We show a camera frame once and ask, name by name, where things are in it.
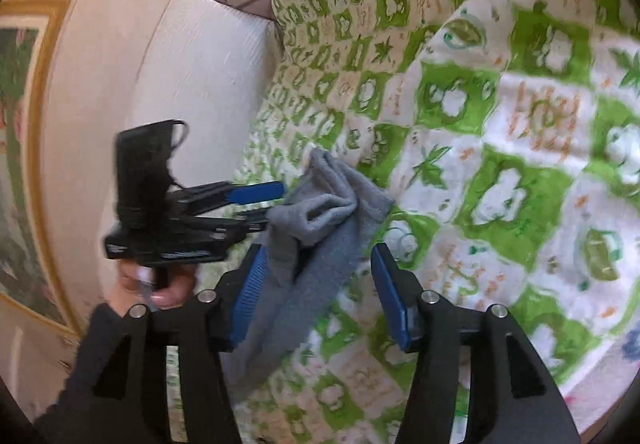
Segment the black left sleeve forearm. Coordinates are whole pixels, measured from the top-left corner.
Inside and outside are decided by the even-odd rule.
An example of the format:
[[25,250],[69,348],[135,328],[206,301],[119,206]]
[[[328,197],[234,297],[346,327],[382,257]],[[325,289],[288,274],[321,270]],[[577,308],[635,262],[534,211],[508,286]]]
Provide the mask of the black left sleeve forearm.
[[37,433],[46,443],[63,443],[67,433],[78,428],[77,418],[89,406],[92,388],[115,351],[122,318],[107,304],[93,311],[85,337],[80,342],[76,362],[56,402],[35,422]]

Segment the person's left hand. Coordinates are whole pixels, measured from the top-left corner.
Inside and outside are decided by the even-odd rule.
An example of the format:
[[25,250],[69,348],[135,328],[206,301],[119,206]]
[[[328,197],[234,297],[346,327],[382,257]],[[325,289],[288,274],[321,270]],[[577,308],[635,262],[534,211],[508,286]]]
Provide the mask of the person's left hand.
[[135,304],[169,310],[178,308],[193,296],[198,282],[198,267],[191,264],[171,265],[167,285],[157,287],[156,271],[142,268],[134,260],[118,260],[115,285],[107,297],[107,304],[120,317]]

